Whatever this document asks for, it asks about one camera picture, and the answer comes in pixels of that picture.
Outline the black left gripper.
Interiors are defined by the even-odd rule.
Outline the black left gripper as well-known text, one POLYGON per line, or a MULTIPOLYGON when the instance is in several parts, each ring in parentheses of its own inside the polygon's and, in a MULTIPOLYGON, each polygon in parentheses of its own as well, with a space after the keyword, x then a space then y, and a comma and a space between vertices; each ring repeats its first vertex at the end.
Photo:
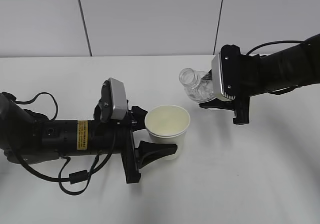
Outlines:
POLYGON ((107 123, 95 119, 91 121, 91 147, 98 155, 107 154, 99 165, 92 168, 92 174, 100 171, 112 154, 120 154, 126 182, 138 183, 141 178, 139 169, 176 153, 178 150, 176 144, 140 141, 139 146, 135 147, 133 132, 146 128, 147 113, 138 106, 132 106, 122 120, 109 120, 107 123))

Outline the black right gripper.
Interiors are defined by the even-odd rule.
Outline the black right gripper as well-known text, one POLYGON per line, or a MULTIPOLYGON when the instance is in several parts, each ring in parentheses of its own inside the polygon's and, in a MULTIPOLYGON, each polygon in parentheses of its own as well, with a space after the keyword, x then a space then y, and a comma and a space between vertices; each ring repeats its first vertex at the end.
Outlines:
MULTIPOLYGON (((250 99, 254 89, 259 85, 258 65, 260 55, 254 56, 237 54, 232 58, 232 67, 234 69, 235 100, 221 101, 213 99, 212 101, 199 103, 203 109, 221 109, 234 111, 235 117, 233 123, 236 125, 248 124, 250 112, 250 99)), ((212 81, 212 71, 210 70, 203 76, 204 80, 212 81)))

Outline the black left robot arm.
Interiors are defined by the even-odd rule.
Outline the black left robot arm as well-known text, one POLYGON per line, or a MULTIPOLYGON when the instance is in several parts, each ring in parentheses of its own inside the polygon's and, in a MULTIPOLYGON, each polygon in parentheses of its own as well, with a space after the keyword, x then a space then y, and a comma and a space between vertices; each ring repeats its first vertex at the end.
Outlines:
POLYGON ((133 133, 145 128, 147 112, 138 106, 125 110, 124 116, 113 119, 112 100, 102 95, 92 120, 58 120, 22 109, 23 102, 6 92, 0 95, 0 148, 9 162, 22 165, 38 178, 49 182, 87 180, 105 166, 97 163, 89 171, 79 171, 67 178, 49 177, 33 169, 34 164, 63 157, 120 154, 127 183, 137 183, 140 169, 160 158, 176 153, 176 144, 141 141, 134 144, 133 133))

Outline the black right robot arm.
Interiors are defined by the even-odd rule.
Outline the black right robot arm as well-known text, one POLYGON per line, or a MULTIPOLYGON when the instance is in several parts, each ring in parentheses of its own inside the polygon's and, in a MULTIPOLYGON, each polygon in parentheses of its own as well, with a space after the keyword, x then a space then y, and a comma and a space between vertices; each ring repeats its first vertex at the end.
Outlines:
POLYGON ((224 45, 211 64, 213 100, 204 109, 234 112, 233 123, 249 123, 250 99, 269 93, 282 95, 320 82, 320 36, 293 40, 293 47, 270 54, 241 54, 236 45, 224 45))

